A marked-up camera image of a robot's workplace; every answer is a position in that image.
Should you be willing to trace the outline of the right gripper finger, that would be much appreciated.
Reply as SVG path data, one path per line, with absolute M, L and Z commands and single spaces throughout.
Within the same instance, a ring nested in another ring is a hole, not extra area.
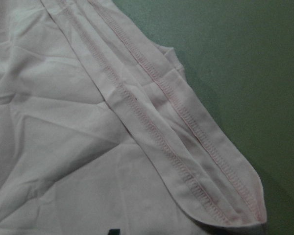
M 107 235 L 120 235 L 120 229 L 110 229 Z

